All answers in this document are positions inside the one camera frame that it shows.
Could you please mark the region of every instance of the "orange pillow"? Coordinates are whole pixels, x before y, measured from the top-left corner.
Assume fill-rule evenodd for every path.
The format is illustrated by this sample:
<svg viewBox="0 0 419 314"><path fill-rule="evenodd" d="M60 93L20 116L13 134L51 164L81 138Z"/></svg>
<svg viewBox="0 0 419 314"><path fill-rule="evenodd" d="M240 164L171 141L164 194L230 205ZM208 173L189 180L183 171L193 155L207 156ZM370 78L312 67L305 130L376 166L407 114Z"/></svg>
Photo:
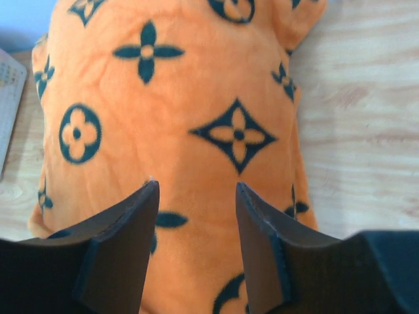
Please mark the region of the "orange pillow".
<svg viewBox="0 0 419 314"><path fill-rule="evenodd" d="M325 7L59 0L33 49L45 159L32 232L76 224L153 176L160 213L142 312L245 313L236 183L317 228L288 73Z"/></svg>

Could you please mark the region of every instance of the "wooden surface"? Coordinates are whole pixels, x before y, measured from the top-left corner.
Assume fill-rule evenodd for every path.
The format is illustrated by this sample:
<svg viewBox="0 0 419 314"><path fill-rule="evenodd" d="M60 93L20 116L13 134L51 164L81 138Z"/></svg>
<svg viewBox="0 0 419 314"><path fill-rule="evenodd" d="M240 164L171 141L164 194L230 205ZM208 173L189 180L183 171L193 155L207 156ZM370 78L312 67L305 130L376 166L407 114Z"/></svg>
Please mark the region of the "wooden surface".
<svg viewBox="0 0 419 314"><path fill-rule="evenodd" d="M419 229L419 2L331 1L295 51L302 151L322 232ZM16 58L30 69L30 53ZM43 114L29 75L5 174L0 237L30 236Z"/></svg>

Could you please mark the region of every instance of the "circle flower motif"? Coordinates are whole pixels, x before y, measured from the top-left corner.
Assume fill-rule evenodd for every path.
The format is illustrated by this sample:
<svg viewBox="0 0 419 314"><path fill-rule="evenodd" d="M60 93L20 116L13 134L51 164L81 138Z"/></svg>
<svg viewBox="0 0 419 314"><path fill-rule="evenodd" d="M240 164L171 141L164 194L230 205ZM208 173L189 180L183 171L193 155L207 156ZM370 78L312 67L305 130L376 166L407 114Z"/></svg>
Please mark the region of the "circle flower motif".
<svg viewBox="0 0 419 314"><path fill-rule="evenodd" d="M220 17L237 24L249 23L255 15L255 0L208 0Z"/></svg>
<svg viewBox="0 0 419 314"><path fill-rule="evenodd" d="M97 153L101 142L101 126L96 114L83 104L71 106L60 126L60 148L72 164L83 164Z"/></svg>

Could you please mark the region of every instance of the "star flower motif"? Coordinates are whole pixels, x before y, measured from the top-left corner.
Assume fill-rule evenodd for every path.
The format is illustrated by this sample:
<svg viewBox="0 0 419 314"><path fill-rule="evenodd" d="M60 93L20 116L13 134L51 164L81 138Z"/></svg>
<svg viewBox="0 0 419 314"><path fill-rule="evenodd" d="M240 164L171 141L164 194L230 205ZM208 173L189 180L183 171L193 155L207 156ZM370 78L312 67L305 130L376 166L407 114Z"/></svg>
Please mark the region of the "star flower motif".
<svg viewBox="0 0 419 314"><path fill-rule="evenodd" d="M189 133L221 149L239 174L261 149L276 141L252 119L238 99L218 119Z"/></svg>
<svg viewBox="0 0 419 314"><path fill-rule="evenodd" d="M92 19L97 9L106 0L77 0L68 10L68 12L77 14L86 27L88 22Z"/></svg>
<svg viewBox="0 0 419 314"><path fill-rule="evenodd" d="M288 95L291 101L294 102L294 92L297 90L297 87L294 85L293 80L287 76L287 72L285 71L285 67L283 66L282 62L280 64L279 75L275 72L272 72L272 77L277 83L283 86L285 93Z"/></svg>
<svg viewBox="0 0 419 314"><path fill-rule="evenodd" d="M48 85L48 82L51 80L52 76L54 75L54 72L55 68L50 67L50 56L48 55L44 71L38 71L34 74L39 99L41 99L44 95L45 88Z"/></svg>
<svg viewBox="0 0 419 314"><path fill-rule="evenodd" d="M44 210L46 208L51 209L54 206L54 203L46 194L46 179L44 181L44 188L38 191L38 204L39 204L39 207L41 208L42 215L44 215Z"/></svg>

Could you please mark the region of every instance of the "wood grain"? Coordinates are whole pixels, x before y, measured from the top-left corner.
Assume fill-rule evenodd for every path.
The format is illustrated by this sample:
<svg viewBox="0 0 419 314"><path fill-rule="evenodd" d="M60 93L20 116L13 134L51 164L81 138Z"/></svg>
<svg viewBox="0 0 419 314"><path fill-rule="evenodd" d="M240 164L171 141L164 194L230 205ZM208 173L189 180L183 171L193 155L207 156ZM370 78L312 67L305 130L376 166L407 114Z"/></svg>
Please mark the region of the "wood grain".
<svg viewBox="0 0 419 314"><path fill-rule="evenodd" d="M329 2L291 60L301 147L322 232L419 229L419 2ZM30 53L16 55L30 69ZM32 74L0 182L0 237L30 237L43 158Z"/></svg>
<svg viewBox="0 0 419 314"><path fill-rule="evenodd" d="M31 53L21 52L14 57L29 71L0 181L0 237L17 241L31 237L26 224L37 202L44 120L31 70Z"/></svg>

